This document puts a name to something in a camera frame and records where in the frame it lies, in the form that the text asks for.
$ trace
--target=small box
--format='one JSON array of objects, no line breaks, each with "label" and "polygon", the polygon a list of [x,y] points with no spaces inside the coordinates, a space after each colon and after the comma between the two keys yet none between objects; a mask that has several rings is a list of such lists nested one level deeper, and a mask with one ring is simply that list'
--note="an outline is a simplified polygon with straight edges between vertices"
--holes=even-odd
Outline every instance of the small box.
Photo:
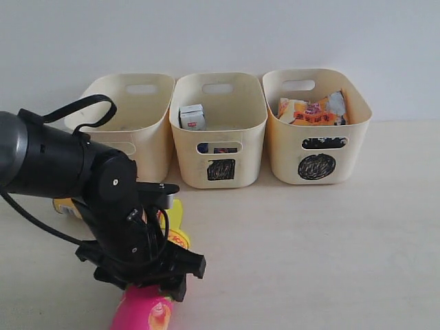
[{"label": "small box", "polygon": [[180,107],[180,126],[189,131],[205,131],[206,122],[204,108],[201,104]]}]

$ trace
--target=black scribble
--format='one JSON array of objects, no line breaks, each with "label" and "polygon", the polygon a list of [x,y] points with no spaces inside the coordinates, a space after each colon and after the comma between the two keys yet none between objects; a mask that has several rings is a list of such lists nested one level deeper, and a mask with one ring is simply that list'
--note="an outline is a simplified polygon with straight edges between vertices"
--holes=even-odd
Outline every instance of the black scribble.
[{"label": "black scribble", "polygon": [[315,137],[302,141],[304,149],[340,149],[346,144],[345,137]]},{"label": "black scribble", "polygon": [[306,180],[319,180],[335,170],[336,160],[324,153],[310,155],[298,165],[298,175]]},{"label": "black scribble", "polygon": [[235,159],[213,160],[208,167],[208,180],[233,180],[235,177]]}]

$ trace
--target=cream storage bin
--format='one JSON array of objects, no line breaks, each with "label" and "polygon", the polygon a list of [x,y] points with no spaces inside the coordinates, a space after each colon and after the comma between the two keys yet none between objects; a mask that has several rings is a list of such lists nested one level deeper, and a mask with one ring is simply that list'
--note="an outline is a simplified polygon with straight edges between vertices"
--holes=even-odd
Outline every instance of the cream storage bin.
[{"label": "cream storage bin", "polygon": [[[328,69],[281,70],[264,75],[263,90],[269,113],[267,143],[275,176],[288,184],[336,184],[348,179],[372,116],[350,81]],[[280,98],[317,102],[339,90],[346,102],[348,125],[295,126],[276,117]],[[332,138],[325,140],[333,141],[331,148],[320,144],[324,138]]]},{"label": "cream storage bin", "polygon": [[[174,144],[168,121],[174,78],[163,74],[113,74],[97,79],[82,97],[104,94],[118,107],[105,125],[82,131],[91,139],[124,151],[136,161],[139,182],[161,182],[168,174]],[[108,110],[101,102],[65,118],[69,129],[95,122]]]},{"label": "cream storage bin", "polygon": [[[179,108],[198,104],[203,106],[206,130],[182,129]],[[180,78],[171,101],[170,123],[183,180],[202,189],[254,183],[260,171],[266,121],[257,77],[228,72]],[[200,146],[206,150],[199,152]],[[232,153],[221,153],[226,149]]]}]

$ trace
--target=black cable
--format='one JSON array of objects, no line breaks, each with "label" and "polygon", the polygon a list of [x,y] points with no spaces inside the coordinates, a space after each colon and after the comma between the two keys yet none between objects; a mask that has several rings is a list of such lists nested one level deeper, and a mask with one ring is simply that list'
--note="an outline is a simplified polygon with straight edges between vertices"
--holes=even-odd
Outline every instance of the black cable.
[{"label": "black cable", "polygon": [[79,239],[75,239],[72,236],[69,236],[67,234],[64,234],[62,232],[59,232],[58,230],[50,227],[49,225],[46,225],[45,223],[39,221],[36,217],[34,217],[32,214],[30,214],[28,211],[26,211],[24,208],[22,208],[20,206],[20,204],[18,204],[9,194],[8,192],[6,192],[6,190],[4,190],[3,187],[0,187],[0,195],[3,197],[3,199],[6,201],[6,203],[8,203],[14,210],[16,210],[23,218],[25,218],[26,220],[28,220],[30,223],[32,223],[33,225],[35,225],[36,227],[44,230],[45,232],[48,232],[51,235],[54,235],[55,237],[58,237],[59,239],[63,239],[67,242],[70,242],[72,244],[78,245],[82,248],[85,249],[90,249],[90,250],[95,250],[98,251],[100,253],[103,253],[105,256],[107,256],[108,258],[110,258],[113,261],[116,261],[117,263],[122,263],[125,265],[130,265],[130,266],[137,266],[137,267],[145,267],[147,265],[150,265],[151,263],[155,262],[160,254],[162,254],[162,252],[165,250],[166,247],[166,243],[168,241],[168,235],[170,232],[170,220],[168,218],[168,214],[166,213],[166,211],[162,208],[159,208],[157,206],[156,207],[163,215],[164,215],[164,219],[165,219],[165,233],[164,233],[164,242],[162,243],[159,252],[157,253],[156,257],[154,257],[153,259],[147,261],[146,263],[129,263],[123,260],[120,260],[108,253],[106,253],[103,249],[94,247],[90,244],[84,243],[82,241],[80,241]]}]

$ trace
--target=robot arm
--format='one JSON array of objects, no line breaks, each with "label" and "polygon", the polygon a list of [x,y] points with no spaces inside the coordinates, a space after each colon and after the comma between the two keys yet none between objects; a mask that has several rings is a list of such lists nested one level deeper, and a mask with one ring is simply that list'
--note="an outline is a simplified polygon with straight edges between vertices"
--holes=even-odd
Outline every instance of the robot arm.
[{"label": "robot arm", "polygon": [[[116,112],[110,99],[90,96],[67,107],[82,109],[102,101],[110,102],[114,112],[88,125],[97,127]],[[96,280],[121,289],[130,284],[159,285],[176,301],[182,301],[186,275],[203,278],[206,261],[204,256],[167,240],[169,224],[164,210],[179,187],[137,182],[136,163],[122,151],[91,141],[80,127],[70,134],[47,126],[45,123],[54,117],[51,115],[42,117],[23,109],[18,115],[0,111],[2,197],[38,227],[79,245],[76,256],[97,266]],[[9,193],[72,198],[96,240],[79,241],[47,227]],[[165,233],[160,228],[159,212],[166,219]]]}]

